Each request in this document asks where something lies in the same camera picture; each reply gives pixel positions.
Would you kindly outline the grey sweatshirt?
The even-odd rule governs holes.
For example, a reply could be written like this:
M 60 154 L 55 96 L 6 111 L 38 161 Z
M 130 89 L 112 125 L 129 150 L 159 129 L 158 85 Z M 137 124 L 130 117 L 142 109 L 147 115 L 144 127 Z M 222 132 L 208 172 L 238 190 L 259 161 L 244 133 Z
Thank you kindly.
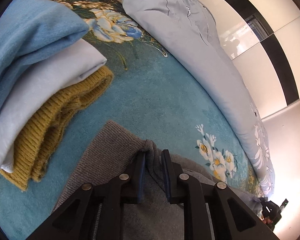
M 252 194 L 109 121 L 83 154 L 47 239 L 261 239 Z

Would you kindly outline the folded mustard knit sweater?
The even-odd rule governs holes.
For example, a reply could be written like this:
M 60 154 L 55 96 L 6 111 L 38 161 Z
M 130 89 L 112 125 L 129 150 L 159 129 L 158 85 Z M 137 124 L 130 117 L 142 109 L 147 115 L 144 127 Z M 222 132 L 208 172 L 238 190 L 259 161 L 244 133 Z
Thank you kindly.
M 41 181 L 72 117 L 97 100 L 113 78 L 112 71 L 102 66 L 83 81 L 51 96 L 18 134 L 12 147 L 13 171 L 0 170 L 0 174 L 22 191 L 30 179 Z

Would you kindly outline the blue floral bed blanket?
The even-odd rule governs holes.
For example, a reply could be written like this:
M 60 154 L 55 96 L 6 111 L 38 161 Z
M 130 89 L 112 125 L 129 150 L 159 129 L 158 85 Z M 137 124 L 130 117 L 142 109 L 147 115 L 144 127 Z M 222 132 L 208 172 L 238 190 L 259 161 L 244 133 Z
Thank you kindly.
M 66 181 L 108 120 L 152 140 L 230 186 L 257 196 L 254 169 L 225 117 L 192 75 L 127 16 L 118 0 L 53 0 L 90 25 L 83 40 L 107 58 L 114 78 L 104 93 L 68 123 L 45 176 L 22 191 L 0 174 L 0 226 L 9 239 L 25 239 L 51 213 Z

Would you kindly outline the folded light blue garment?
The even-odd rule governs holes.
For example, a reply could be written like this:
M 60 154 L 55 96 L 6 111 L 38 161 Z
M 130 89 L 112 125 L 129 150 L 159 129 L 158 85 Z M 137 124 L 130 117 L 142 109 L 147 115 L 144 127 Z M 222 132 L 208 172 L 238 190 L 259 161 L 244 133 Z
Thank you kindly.
M 85 80 L 106 61 L 95 47 L 80 39 L 19 77 L 0 110 L 0 169 L 13 171 L 12 147 L 31 116 L 57 91 Z

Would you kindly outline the white black sliding wardrobe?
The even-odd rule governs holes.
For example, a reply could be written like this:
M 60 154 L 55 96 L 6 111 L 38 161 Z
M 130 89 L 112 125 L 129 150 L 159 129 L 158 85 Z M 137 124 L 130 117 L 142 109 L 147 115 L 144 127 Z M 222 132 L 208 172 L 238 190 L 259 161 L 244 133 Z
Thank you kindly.
M 300 99 L 300 9 L 293 0 L 198 0 L 265 118 Z

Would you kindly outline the light blue daisy duvet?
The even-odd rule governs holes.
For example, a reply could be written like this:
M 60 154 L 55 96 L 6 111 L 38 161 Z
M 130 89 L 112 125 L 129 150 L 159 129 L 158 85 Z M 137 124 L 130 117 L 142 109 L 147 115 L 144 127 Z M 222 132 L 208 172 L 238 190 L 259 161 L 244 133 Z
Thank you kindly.
M 165 47 L 202 85 L 250 160 L 265 196 L 275 174 L 257 107 L 220 45 L 212 14 L 198 0 L 121 0 L 127 15 Z

